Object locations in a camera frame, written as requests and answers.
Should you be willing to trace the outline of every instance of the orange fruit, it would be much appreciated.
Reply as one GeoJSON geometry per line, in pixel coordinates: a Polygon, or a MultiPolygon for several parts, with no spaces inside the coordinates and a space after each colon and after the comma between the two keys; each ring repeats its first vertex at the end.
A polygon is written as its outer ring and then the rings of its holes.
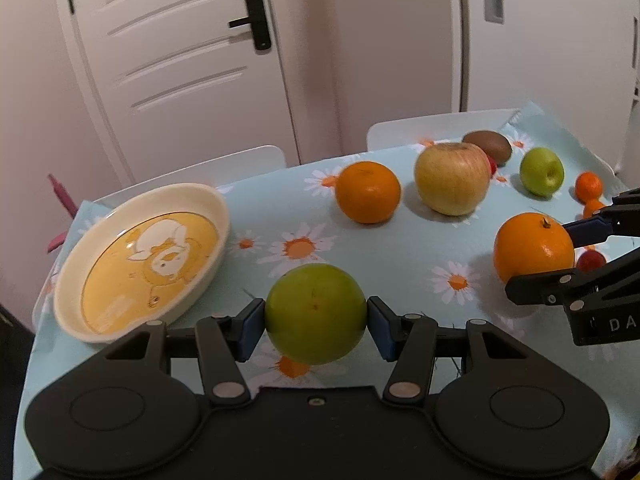
{"type": "Polygon", "coordinates": [[[574,256],[569,233],[540,213],[509,218],[495,236],[494,267],[503,283],[521,274],[571,269],[574,256]]]}
{"type": "Polygon", "coordinates": [[[591,218],[594,211],[602,209],[605,205],[597,199],[588,200],[582,211],[582,218],[591,218]]]}
{"type": "Polygon", "coordinates": [[[361,224],[389,220],[400,203],[400,182],[377,162],[363,160],[342,170],[335,183],[335,198],[342,212],[361,224]]]}
{"type": "Polygon", "coordinates": [[[597,200],[602,195],[602,181],[593,171],[585,171],[575,179],[575,195],[586,204],[589,200],[597,200]]]}

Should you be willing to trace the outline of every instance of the black door handle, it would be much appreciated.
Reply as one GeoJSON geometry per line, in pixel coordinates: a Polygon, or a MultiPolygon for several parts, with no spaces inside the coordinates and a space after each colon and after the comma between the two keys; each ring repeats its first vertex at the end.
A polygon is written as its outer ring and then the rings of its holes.
{"type": "Polygon", "coordinates": [[[264,10],[263,0],[244,0],[246,10],[249,15],[229,22],[229,28],[240,27],[241,25],[251,25],[251,34],[254,37],[256,50],[269,50],[271,48],[271,36],[269,34],[269,23],[264,10]]]}

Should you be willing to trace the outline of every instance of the light blue tablecloth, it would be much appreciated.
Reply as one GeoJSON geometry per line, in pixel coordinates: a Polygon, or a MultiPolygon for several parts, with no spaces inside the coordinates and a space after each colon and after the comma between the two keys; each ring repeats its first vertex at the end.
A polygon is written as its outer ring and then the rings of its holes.
{"type": "MultiPolygon", "coordinates": [[[[640,434],[640,342],[575,347],[561,308],[516,307],[506,299],[492,266],[492,248],[501,224],[523,211],[538,210],[561,222],[575,220],[582,205],[572,198],[570,188],[582,171],[596,171],[603,178],[607,199],[624,187],[567,131],[535,106],[517,114],[503,132],[516,146],[513,156],[497,173],[484,202],[468,218],[446,218],[419,201],[412,181],[421,145],[324,160],[227,187],[225,199],[232,235],[225,260],[207,292],[174,326],[193,326],[212,313],[236,314],[248,303],[250,294],[266,297],[271,285],[286,270],[307,261],[327,261],[346,270],[367,296],[380,296],[398,314],[423,312],[441,326],[457,328],[470,318],[488,319],[594,388],[606,401],[612,421],[609,438],[594,466],[601,474],[624,453],[629,441],[640,434]],[[531,146],[550,147],[564,163],[564,184],[551,200],[529,196],[519,183],[522,153],[531,146]],[[351,222],[337,208],[333,188],[323,185],[331,184],[331,179],[326,178],[355,160],[385,164],[402,183],[401,205],[384,225],[364,227],[351,222]],[[291,247],[297,239],[304,239],[315,248],[308,259],[287,257],[284,243],[289,242],[291,247]],[[459,291],[449,283],[456,274],[467,282],[467,287],[459,291]]],[[[103,206],[82,204],[59,262],[81,237],[81,231],[107,212],[103,206]]],[[[637,242],[612,237],[598,249],[612,259],[634,248],[637,242]]],[[[50,308],[45,308],[20,406],[15,441],[16,480],[28,480],[40,470],[22,424],[28,403],[38,391],[98,348],[62,332],[50,308]]],[[[392,366],[379,357],[369,333],[345,358],[311,368],[287,362],[265,335],[241,370],[253,392],[262,384],[293,387],[374,384],[381,389],[392,366]]],[[[202,391],[195,362],[184,360],[174,367],[178,378],[195,391],[202,391]]],[[[432,392],[441,390],[456,373],[452,360],[439,359],[432,392]]]]}

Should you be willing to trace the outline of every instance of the white chair backrest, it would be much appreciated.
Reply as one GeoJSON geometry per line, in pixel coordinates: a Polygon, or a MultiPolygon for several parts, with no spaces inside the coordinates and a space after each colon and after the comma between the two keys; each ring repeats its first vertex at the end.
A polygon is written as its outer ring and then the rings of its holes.
{"type": "Polygon", "coordinates": [[[286,167],[284,154],[280,148],[276,146],[259,146],[258,148],[244,150],[244,152],[212,158],[188,168],[152,178],[146,182],[140,182],[140,184],[127,187],[96,200],[96,203],[117,207],[139,194],[157,187],[168,186],[169,184],[196,182],[219,187],[236,180],[271,173],[271,171],[281,170],[286,167]]]}
{"type": "Polygon", "coordinates": [[[517,108],[428,115],[374,124],[367,132],[367,149],[383,150],[421,140],[461,137],[473,130],[497,130],[517,108]]]}

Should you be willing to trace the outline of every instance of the red fruit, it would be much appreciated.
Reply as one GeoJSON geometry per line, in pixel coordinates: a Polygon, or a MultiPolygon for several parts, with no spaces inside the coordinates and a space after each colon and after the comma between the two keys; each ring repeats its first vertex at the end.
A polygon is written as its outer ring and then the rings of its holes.
{"type": "Polygon", "coordinates": [[[575,268],[582,272],[591,272],[592,270],[599,269],[606,263],[607,259],[602,256],[602,254],[598,251],[590,250],[582,253],[575,264],[575,268]]]}
{"type": "Polygon", "coordinates": [[[498,171],[498,166],[493,157],[487,155],[486,158],[489,159],[489,165],[491,166],[491,176],[494,176],[495,172],[498,171]]]}

